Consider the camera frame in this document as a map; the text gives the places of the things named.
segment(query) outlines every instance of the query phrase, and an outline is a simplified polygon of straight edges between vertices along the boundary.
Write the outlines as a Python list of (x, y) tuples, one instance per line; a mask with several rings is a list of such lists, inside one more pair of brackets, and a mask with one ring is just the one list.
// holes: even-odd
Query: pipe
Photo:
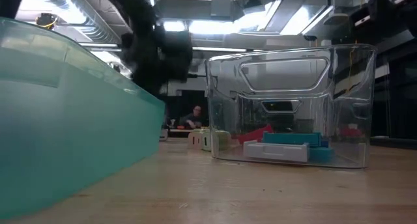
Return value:
[(117, 34), (110, 29), (109, 25), (101, 18), (97, 11), (87, 0), (45, 0), (54, 4), (62, 10), (79, 10), (87, 19), (78, 27), (81, 33), (89, 37), (93, 42), (119, 43), (121, 40)]

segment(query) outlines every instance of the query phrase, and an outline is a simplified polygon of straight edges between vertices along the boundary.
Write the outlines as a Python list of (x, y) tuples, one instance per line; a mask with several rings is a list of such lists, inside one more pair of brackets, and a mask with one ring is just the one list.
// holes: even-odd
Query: translucent green container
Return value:
[(158, 150), (163, 102), (73, 40), (0, 18), (0, 219)]

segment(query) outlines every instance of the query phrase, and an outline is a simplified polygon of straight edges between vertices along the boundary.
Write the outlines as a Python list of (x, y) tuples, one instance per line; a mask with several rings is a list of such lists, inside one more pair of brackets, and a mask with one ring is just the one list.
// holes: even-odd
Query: wooden table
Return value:
[(183, 139), (10, 223), (417, 223), (417, 151), (373, 147), (366, 170), (212, 159)]

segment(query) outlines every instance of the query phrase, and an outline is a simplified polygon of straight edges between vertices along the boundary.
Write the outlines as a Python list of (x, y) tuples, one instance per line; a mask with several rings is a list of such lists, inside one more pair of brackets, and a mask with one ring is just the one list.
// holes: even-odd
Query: red toy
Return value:
[(264, 128), (260, 128), (258, 130), (249, 132), (247, 134), (240, 135), (237, 137), (237, 139), (239, 141), (239, 144), (241, 145), (243, 145), (243, 143), (246, 141), (252, 141), (252, 140), (257, 140), (258, 142), (261, 142), (263, 138), (263, 132), (274, 133), (271, 125), (267, 124), (267, 126), (265, 126)]

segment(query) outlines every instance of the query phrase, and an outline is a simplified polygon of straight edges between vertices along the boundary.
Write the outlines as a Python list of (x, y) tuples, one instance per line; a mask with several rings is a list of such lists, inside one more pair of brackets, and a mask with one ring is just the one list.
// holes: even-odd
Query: man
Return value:
[(186, 115), (180, 119), (180, 125), (185, 127), (190, 127), (191, 129), (201, 128), (201, 107), (195, 106), (193, 113)]

